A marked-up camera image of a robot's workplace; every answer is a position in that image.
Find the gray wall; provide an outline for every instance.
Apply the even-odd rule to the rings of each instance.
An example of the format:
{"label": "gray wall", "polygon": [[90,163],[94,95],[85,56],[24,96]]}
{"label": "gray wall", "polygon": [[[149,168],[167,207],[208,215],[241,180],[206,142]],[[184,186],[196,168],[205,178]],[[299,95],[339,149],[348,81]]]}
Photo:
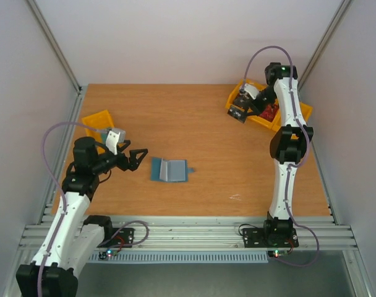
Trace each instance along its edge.
{"label": "gray wall", "polygon": [[376,0],[355,0],[302,90],[330,196],[376,291]]}
{"label": "gray wall", "polygon": [[[25,1],[0,1],[0,296],[22,230],[34,223],[43,201],[41,137],[67,118],[74,98]],[[61,132],[49,138],[49,156]]]}
{"label": "gray wall", "polygon": [[[302,73],[340,0],[37,0],[82,85],[235,84],[284,46]],[[250,77],[264,82],[277,50]]]}

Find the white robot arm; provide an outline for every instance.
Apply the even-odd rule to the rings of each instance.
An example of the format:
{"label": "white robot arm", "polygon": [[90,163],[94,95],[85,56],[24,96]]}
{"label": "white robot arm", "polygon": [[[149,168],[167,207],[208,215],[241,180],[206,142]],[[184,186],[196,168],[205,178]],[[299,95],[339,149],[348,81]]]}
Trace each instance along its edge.
{"label": "white robot arm", "polygon": [[[124,138],[125,131],[112,128],[105,145],[92,137],[81,137],[74,142],[74,161],[62,182],[66,200],[60,199],[51,228],[32,263],[21,265],[16,273],[23,297],[37,296],[38,282],[45,296],[75,296],[82,268],[93,250],[111,239],[114,231],[110,217],[90,215],[74,240],[82,216],[100,183],[99,174],[114,167],[134,171],[148,153],[144,148],[131,150],[130,157],[125,156],[122,151],[130,141]],[[105,152],[98,154],[96,146]]]}
{"label": "white robot arm", "polygon": [[299,106],[295,66],[293,66],[293,79],[290,88],[290,70],[290,66],[270,63],[265,68],[268,86],[259,92],[253,85],[244,84],[228,111],[228,114],[244,123],[248,116],[260,115],[267,105],[275,102],[276,98],[279,101],[281,128],[270,144],[270,155],[274,159],[276,174],[273,200],[263,229],[257,230],[257,234],[254,235],[254,241],[258,239],[258,236],[262,237],[256,243],[263,244],[264,247],[285,247],[289,245],[289,243],[285,245],[286,240],[292,242],[294,247],[298,246],[290,213],[293,212],[292,200],[297,170],[295,165],[304,157],[307,148],[298,122],[305,129],[309,141],[312,139],[313,129],[306,126]]}

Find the purple cable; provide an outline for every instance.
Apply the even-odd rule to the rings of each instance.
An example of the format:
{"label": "purple cable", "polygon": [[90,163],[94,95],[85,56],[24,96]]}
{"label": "purple cable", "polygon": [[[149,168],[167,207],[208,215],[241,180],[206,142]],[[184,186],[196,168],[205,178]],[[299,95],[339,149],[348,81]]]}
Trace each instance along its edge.
{"label": "purple cable", "polygon": [[126,226],[129,226],[131,224],[134,224],[134,223],[138,223],[138,224],[141,224],[145,227],[145,236],[143,237],[143,239],[137,241],[136,243],[127,243],[127,244],[124,244],[123,246],[135,246],[137,244],[140,244],[140,243],[143,243],[145,240],[147,240],[148,238],[148,235],[150,234],[150,229],[148,227],[148,224],[144,221],[140,221],[140,220],[135,220],[135,221],[130,221],[130,222],[127,222],[125,224],[123,224],[121,227],[119,227],[118,230],[115,231],[115,233],[112,235],[112,237],[109,239],[109,240],[106,240],[106,241],[103,241],[101,244],[99,244],[98,246],[103,246],[105,245],[106,243],[110,242],[115,236],[118,235],[118,233],[123,229],[125,228]]}
{"label": "purple cable", "polygon": [[241,90],[244,89],[244,86],[246,84],[246,79],[247,79],[247,74],[249,72],[249,68],[250,68],[250,65],[251,65],[251,62],[254,60],[254,58],[259,54],[261,53],[262,51],[265,51],[265,50],[268,50],[270,48],[276,48],[278,50],[281,50],[288,58],[288,62],[289,62],[289,66],[290,66],[290,73],[289,73],[289,93],[291,95],[291,103],[293,104],[293,113],[294,113],[294,118],[295,118],[295,121],[297,122],[299,128],[301,128],[301,131],[302,133],[304,134],[304,137],[305,137],[305,141],[306,141],[306,147],[307,147],[307,150],[306,150],[306,153],[304,155],[304,158],[303,160],[295,165],[295,164],[289,164],[288,167],[287,167],[287,178],[286,178],[286,188],[284,190],[284,201],[286,203],[286,210],[288,212],[288,215],[289,217],[291,218],[291,220],[293,221],[294,225],[296,225],[297,227],[299,228],[303,228],[303,229],[306,229],[308,230],[309,232],[312,233],[314,239],[316,240],[316,255],[314,257],[314,259],[312,261],[310,261],[309,263],[307,264],[295,264],[295,263],[290,263],[288,261],[285,261],[285,260],[282,260],[280,258],[275,258],[275,260],[279,261],[279,262],[282,262],[282,263],[285,263],[285,264],[288,264],[288,265],[291,265],[291,266],[295,266],[295,267],[308,267],[312,264],[314,264],[318,257],[319,257],[319,252],[320,252],[320,243],[318,241],[318,238],[316,236],[316,234],[314,233],[314,231],[312,229],[310,229],[309,227],[307,226],[304,226],[304,225],[300,225],[298,224],[295,219],[294,219],[294,216],[293,214],[291,213],[290,209],[289,209],[289,205],[288,205],[288,183],[289,183],[289,179],[290,179],[290,174],[291,174],[291,167],[294,167],[294,168],[299,168],[301,166],[303,166],[306,161],[307,161],[307,158],[309,156],[309,149],[310,149],[310,140],[309,140],[309,136],[307,135],[307,132],[306,130],[304,129],[304,126],[299,122],[298,118],[297,118],[297,108],[295,106],[295,97],[294,97],[294,92],[293,92],[293,60],[291,59],[290,55],[288,54],[288,52],[280,47],[280,46],[277,46],[277,45],[269,45],[269,46],[266,46],[264,48],[261,48],[259,49],[250,59],[248,65],[247,65],[247,68],[246,68],[246,72],[244,73],[244,78],[243,78],[243,84],[241,86]]}
{"label": "purple cable", "polygon": [[89,127],[89,126],[86,126],[84,124],[81,124],[81,123],[77,123],[77,122],[60,122],[60,123],[57,123],[55,125],[53,125],[52,127],[50,127],[44,134],[44,136],[42,137],[42,141],[41,141],[41,154],[42,154],[42,159],[44,160],[44,163],[45,163],[45,168],[47,170],[47,172],[49,173],[49,175],[51,176],[51,179],[53,181],[53,183],[56,185],[56,188],[59,190],[60,192],[60,195],[61,195],[61,198],[62,198],[62,209],[63,209],[63,213],[60,215],[59,217],[59,220],[58,220],[58,223],[56,224],[56,227],[52,233],[52,236],[49,240],[49,243],[48,243],[48,246],[46,247],[45,251],[46,251],[46,254],[44,254],[43,256],[43,259],[41,261],[41,265],[40,265],[40,268],[38,270],[38,278],[37,278],[37,295],[38,297],[42,297],[42,273],[44,271],[44,267],[45,267],[45,263],[46,263],[46,260],[48,258],[48,254],[52,248],[52,244],[56,238],[56,235],[58,234],[58,231],[60,229],[60,226],[63,222],[63,218],[64,218],[64,212],[66,212],[67,210],[67,202],[66,202],[66,195],[64,195],[64,192],[62,190],[62,187],[60,186],[59,184],[59,181],[56,179],[56,177],[54,176],[49,164],[48,164],[48,161],[46,160],[46,155],[45,155],[45,141],[46,141],[46,138],[48,137],[49,133],[53,130],[55,130],[57,127],[60,127],[60,126],[65,126],[65,125],[75,125],[75,126],[80,126],[80,127],[84,127],[84,128],[87,128],[89,130],[92,130],[92,131],[95,131],[95,132],[99,132],[99,133],[107,133],[107,130],[103,130],[103,129],[95,129],[93,127]]}

